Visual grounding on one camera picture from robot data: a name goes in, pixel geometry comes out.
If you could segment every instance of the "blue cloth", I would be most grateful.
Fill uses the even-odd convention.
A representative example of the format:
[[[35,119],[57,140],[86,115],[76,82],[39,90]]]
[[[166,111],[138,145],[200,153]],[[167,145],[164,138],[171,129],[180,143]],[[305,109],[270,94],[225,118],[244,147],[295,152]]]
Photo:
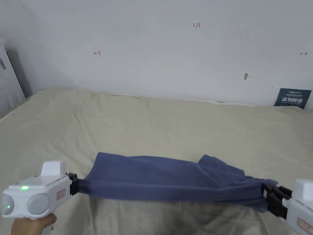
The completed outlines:
[[[122,200],[198,201],[241,204],[266,211],[262,183],[244,171],[204,155],[198,163],[163,157],[98,153],[80,180],[80,192]]]

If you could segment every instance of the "red label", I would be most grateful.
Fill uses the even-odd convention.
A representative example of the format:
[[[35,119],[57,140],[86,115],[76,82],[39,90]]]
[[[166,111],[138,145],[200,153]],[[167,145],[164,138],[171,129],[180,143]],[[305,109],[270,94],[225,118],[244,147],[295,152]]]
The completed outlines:
[[[313,235],[313,226],[305,222],[303,219],[298,218],[297,225],[308,234]]]
[[[57,193],[57,200],[61,199],[64,196],[65,196],[65,189]]]

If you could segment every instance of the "beige bed sheet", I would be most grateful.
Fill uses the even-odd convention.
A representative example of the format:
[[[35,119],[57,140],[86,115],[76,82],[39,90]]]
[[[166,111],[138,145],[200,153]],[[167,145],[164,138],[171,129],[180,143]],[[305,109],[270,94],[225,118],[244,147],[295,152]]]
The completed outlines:
[[[136,98],[86,90],[38,92],[0,120],[0,190],[64,160],[85,177],[98,152],[197,162],[204,154],[292,189],[313,178],[313,112]],[[77,194],[53,234],[289,234],[270,213],[243,206],[116,201]],[[1,234],[13,220],[0,219]]]

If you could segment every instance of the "arrow drawing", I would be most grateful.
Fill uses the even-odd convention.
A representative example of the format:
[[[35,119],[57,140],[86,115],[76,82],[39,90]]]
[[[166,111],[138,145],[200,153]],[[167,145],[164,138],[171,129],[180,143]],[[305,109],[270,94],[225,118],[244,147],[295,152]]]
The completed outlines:
[[[99,50],[99,52],[94,52],[94,54],[95,54],[95,55],[99,54],[99,55],[101,56],[100,50]]]

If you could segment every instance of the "black sign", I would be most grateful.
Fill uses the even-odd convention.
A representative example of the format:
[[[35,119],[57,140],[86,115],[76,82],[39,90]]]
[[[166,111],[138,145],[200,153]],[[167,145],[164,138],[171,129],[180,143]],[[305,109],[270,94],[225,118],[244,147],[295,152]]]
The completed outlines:
[[[274,106],[298,106],[303,109],[310,94],[310,90],[281,88]]]

